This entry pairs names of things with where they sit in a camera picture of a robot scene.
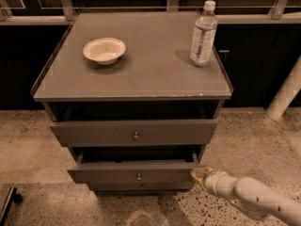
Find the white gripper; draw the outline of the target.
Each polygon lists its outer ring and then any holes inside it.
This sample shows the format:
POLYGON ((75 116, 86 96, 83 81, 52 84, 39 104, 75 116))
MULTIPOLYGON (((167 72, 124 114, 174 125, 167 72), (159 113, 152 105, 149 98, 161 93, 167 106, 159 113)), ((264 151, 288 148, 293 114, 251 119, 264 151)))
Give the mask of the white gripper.
POLYGON ((234 187, 238 179, 225 171, 213 170, 210 167, 197 167, 192 169, 190 174, 199 186, 206 187, 207 191, 217 198, 227 201, 236 199, 234 187))

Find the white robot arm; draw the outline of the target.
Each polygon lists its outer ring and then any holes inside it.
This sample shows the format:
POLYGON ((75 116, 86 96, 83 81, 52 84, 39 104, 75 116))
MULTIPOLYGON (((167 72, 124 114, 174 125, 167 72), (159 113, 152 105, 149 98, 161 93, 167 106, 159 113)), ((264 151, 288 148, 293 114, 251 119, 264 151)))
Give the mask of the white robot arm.
POLYGON ((209 194, 226 200, 251 219, 260 221, 272 215, 288 226, 301 226, 301 204, 281 196, 256 179, 235 178, 208 167, 193 169, 191 176, 209 194))

